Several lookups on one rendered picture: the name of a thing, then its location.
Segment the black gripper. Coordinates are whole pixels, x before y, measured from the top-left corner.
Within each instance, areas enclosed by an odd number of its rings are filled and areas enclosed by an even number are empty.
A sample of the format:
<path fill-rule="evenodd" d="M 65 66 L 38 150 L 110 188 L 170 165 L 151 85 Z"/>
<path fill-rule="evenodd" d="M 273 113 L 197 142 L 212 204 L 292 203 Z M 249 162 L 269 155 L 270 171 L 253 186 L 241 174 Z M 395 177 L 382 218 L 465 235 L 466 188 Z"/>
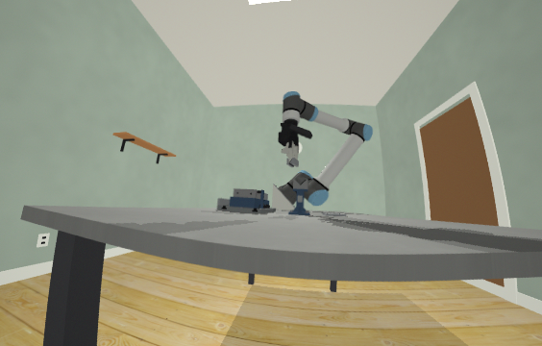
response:
<path fill-rule="evenodd" d="M 298 126 L 298 121 L 295 119 L 286 119 L 284 123 L 281 123 L 282 131 L 279 132 L 278 138 L 278 142 L 284 147 L 281 152 L 286 154 L 289 162 L 291 162 L 292 158 L 297 160 L 299 154 L 298 134 L 296 131 L 289 129 L 291 124 Z"/>

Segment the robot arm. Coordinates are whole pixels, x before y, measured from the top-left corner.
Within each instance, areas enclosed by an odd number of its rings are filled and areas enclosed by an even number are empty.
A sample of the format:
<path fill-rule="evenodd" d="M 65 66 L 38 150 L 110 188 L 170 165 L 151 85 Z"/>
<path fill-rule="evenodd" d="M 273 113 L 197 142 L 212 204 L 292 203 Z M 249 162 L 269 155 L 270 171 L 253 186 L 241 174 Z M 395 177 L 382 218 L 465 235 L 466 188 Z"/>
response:
<path fill-rule="evenodd" d="M 329 185 L 351 159 L 359 146 L 368 141 L 373 129 L 370 125 L 359 123 L 347 118 L 339 118 L 319 111 L 312 104 L 302 100 L 296 91 L 289 91 L 283 96 L 283 123 L 286 119 L 295 119 L 300 123 L 300 118 L 313 121 L 338 129 L 339 132 L 350 135 L 341 146 L 333 159 L 328 163 L 318 177 L 312 177 L 307 171 L 302 170 L 294 176 L 286 185 L 279 187 L 281 193 L 293 205 L 296 202 L 297 191 L 293 191 L 293 179 L 301 185 L 308 179 L 308 192 L 305 198 L 314 206 L 320 206 L 329 197 Z"/>

